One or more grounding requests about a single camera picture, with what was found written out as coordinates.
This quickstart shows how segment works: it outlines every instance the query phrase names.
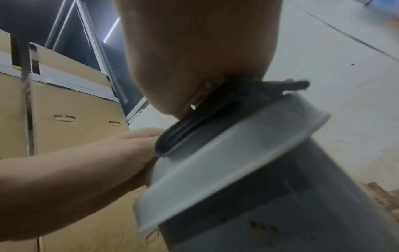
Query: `wall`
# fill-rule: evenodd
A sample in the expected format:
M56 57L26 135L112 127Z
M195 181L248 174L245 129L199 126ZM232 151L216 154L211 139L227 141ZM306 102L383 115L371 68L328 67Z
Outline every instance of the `wall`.
M361 5L351 7L362 10ZM346 22L352 22L348 12ZM389 191L399 188L398 67L392 56L331 27L303 7L285 2L278 48L264 79L310 79L311 87L303 95L332 113L314 138L355 179L378 182ZM130 128L166 128L174 122L148 106Z

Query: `glass pane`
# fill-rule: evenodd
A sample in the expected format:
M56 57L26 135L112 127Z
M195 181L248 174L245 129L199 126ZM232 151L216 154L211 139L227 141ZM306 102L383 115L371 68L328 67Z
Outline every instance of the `glass pane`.
M85 0L98 42L101 44L113 83L127 115L143 98L130 76L118 13L112 0Z
M62 21L52 50L100 71L99 63L75 3Z

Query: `white floor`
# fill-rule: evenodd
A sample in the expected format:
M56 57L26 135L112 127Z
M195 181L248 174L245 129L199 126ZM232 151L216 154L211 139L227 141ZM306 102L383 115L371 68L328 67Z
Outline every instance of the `white floor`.
M310 79L332 119L315 139L355 179L399 188L399 27L350 0L286 0L266 80ZM130 128L176 120L148 106Z

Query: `hand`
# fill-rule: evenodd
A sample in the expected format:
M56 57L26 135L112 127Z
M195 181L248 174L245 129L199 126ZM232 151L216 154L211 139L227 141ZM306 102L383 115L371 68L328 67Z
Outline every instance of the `hand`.
M72 224L144 185L162 129L141 129L46 155L0 161L0 240Z

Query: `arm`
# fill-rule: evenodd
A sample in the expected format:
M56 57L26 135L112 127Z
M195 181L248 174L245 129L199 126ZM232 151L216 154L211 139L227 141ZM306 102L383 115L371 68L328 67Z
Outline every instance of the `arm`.
M134 81L176 117L200 102L209 77L262 78L276 49L282 0L114 2Z
M163 130L129 132L47 155L0 161L0 241L37 237L144 185Z

